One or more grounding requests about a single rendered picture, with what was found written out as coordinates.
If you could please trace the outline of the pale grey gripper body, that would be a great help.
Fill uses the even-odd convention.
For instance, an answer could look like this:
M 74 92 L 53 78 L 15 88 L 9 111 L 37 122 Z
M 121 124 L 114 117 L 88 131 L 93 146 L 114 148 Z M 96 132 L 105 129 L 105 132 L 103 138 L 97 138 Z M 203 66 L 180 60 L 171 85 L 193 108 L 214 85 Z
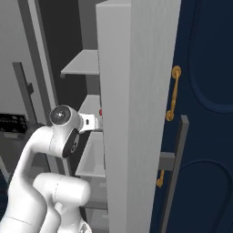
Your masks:
M 91 125 L 94 131 L 102 131 L 103 130 L 103 119 L 101 116 L 92 115 L 91 116 Z

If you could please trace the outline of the grey fridge shelf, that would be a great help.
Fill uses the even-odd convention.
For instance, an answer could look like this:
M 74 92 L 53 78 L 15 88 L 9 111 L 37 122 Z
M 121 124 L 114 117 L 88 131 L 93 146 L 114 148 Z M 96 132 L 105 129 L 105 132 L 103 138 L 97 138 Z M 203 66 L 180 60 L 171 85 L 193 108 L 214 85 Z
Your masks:
M 92 132 L 76 169 L 80 177 L 106 177 L 102 132 Z
M 73 58 L 61 71 L 60 76 L 66 75 L 98 75 L 99 63 L 98 52 L 96 50 L 82 50 Z
M 78 112 L 81 114 L 99 115 L 100 97 L 98 95 L 87 95 Z

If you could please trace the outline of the grey fridge drawer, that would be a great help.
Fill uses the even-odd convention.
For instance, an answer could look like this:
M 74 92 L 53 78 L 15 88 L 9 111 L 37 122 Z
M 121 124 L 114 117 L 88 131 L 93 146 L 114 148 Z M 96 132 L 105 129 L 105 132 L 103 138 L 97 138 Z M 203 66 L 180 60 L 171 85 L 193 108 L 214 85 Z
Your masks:
M 86 220 L 93 233 L 109 233 L 106 180 L 103 177 L 85 177 L 91 195 L 84 205 Z

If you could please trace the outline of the pale grey fridge door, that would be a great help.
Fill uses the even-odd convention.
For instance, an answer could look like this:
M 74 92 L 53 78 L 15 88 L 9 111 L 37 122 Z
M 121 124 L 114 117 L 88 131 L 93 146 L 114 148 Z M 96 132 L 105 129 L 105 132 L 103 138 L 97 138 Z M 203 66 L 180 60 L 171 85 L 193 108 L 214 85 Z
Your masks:
M 13 63 L 23 66 L 33 86 L 32 103 L 39 123 L 50 123 L 57 100 L 51 83 L 38 0 L 0 0 L 0 112 L 27 115 Z

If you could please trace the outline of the black grid rack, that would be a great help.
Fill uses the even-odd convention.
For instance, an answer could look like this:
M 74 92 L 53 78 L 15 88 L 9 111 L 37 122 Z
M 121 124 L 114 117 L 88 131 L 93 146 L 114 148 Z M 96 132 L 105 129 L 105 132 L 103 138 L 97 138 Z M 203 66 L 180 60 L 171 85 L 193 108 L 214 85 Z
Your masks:
M 0 113 L 0 131 L 24 134 L 27 131 L 25 115 Z

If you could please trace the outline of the navy cupboard door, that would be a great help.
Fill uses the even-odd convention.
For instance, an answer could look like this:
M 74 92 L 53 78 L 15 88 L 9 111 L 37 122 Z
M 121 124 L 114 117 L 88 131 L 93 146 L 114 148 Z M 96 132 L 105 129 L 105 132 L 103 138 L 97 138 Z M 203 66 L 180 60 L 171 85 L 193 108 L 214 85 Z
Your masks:
M 233 140 L 187 140 L 166 233 L 233 233 Z
M 186 115 L 191 137 L 232 140 L 233 0 L 181 0 L 173 64 L 182 75 L 163 138 L 174 137 Z

